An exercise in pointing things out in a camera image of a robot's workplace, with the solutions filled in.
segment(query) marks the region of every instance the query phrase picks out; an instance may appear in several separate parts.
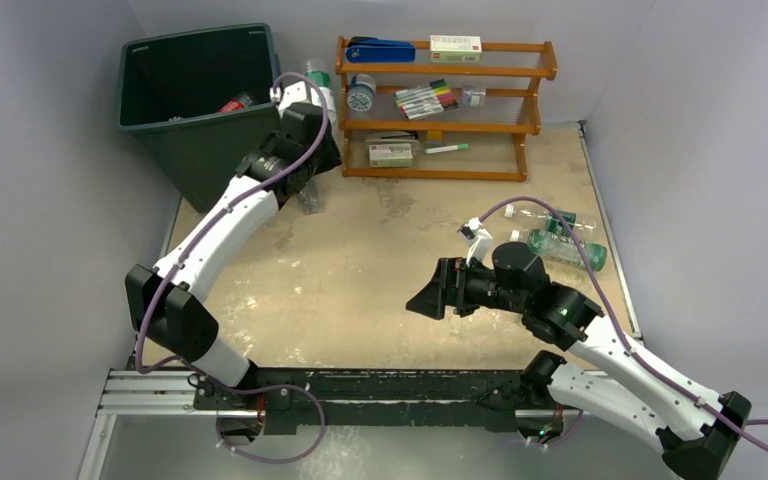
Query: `floor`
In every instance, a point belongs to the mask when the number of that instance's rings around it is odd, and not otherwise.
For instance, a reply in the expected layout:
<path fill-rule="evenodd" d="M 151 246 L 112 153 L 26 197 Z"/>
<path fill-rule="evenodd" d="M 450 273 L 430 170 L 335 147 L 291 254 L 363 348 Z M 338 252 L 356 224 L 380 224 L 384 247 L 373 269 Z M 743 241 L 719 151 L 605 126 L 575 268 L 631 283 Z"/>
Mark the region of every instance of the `floor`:
<path fill-rule="evenodd" d="M 329 426 L 316 451 L 287 465 L 247 461 L 217 449 L 214 422 L 210 416 L 188 415 L 117 418 L 100 479 L 676 478 L 654 450 L 593 415 L 584 417 L 563 448 L 548 453 L 525 447 L 518 433 L 490 433 L 483 428 Z M 307 448 L 316 433 L 315 427 L 300 427 L 296 435 L 266 435 L 245 450 L 287 457 Z"/>
<path fill-rule="evenodd" d="M 424 162 L 514 168 L 509 136 L 466 137 L 446 143 L 467 141 L 468 150 Z M 343 178 L 339 170 L 317 177 L 325 211 L 302 215 L 291 201 L 220 275 L 206 302 L 220 334 L 261 366 L 520 369 L 539 350 L 556 351 L 535 340 L 513 313 L 480 309 L 435 321 L 404 309 L 438 258 L 466 253 L 456 229 L 503 199 L 531 195 L 599 216 L 576 129 L 544 128 L 529 136 L 526 158 L 525 183 Z M 183 202 L 171 248 L 201 218 Z M 497 244 L 516 227 L 501 214 L 486 224 Z M 604 237 L 599 243 L 607 246 Z M 546 265 L 553 280 L 597 300 L 584 272 Z M 612 257 L 597 277 L 631 332 Z M 167 354 L 151 344 L 146 361 Z"/>

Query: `green marker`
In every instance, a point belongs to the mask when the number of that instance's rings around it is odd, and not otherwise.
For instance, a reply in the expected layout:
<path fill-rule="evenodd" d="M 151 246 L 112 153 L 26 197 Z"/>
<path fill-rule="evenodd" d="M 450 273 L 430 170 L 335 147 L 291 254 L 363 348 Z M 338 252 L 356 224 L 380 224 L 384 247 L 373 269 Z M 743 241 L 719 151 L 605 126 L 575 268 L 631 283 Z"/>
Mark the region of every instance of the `green marker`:
<path fill-rule="evenodd" d="M 425 153 L 442 153 L 442 152 L 454 152 L 455 150 L 466 150 L 469 144 L 462 143 L 460 145 L 449 145 L 448 147 L 426 148 Z"/>

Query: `white box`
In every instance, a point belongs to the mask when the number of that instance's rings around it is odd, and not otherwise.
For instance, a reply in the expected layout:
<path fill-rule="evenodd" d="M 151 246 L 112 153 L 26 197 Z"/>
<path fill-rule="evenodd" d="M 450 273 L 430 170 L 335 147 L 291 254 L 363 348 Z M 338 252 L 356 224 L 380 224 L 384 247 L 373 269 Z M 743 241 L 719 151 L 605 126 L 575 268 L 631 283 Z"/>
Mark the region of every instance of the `white box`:
<path fill-rule="evenodd" d="M 410 143 L 369 145 L 370 167 L 410 167 L 412 159 Z"/>
<path fill-rule="evenodd" d="M 431 63 L 478 63 L 481 37 L 431 35 Z"/>

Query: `colored markers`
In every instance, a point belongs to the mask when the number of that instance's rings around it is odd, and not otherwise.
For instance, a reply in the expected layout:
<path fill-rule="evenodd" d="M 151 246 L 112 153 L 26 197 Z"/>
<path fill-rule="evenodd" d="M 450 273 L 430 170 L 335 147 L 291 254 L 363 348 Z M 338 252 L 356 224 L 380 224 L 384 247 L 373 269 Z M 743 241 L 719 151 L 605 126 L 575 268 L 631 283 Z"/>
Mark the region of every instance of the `colored markers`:
<path fill-rule="evenodd" d="M 433 81 L 428 85 L 399 90 L 393 96 L 396 105 L 408 120 L 416 120 L 458 108 L 455 93 L 442 79 Z"/>

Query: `marker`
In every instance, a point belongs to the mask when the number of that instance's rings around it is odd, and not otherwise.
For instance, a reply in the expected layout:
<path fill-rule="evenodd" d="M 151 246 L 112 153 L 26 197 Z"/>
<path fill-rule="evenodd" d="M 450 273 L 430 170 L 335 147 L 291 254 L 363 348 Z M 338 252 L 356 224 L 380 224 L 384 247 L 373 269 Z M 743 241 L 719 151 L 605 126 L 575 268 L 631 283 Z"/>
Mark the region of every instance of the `marker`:
<path fill-rule="evenodd" d="M 444 92 L 433 92 L 431 90 L 427 92 L 421 92 L 417 93 L 416 95 L 411 95 L 409 97 L 396 97 L 396 104 L 397 105 L 403 105 L 405 103 L 410 103 L 416 100 L 423 100 L 427 98 L 441 98 L 441 97 L 454 97 L 454 94 L 451 90 L 447 90 Z"/>
<path fill-rule="evenodd" d="M 448 147 L 426 148 L 425 153 L 431 154 L 431 153 L 453 152 L 455 150 L 466 150 L 466 147 L 468 146 L 469 144 L 462 143 L 460 145 L 449 145 Z"/>

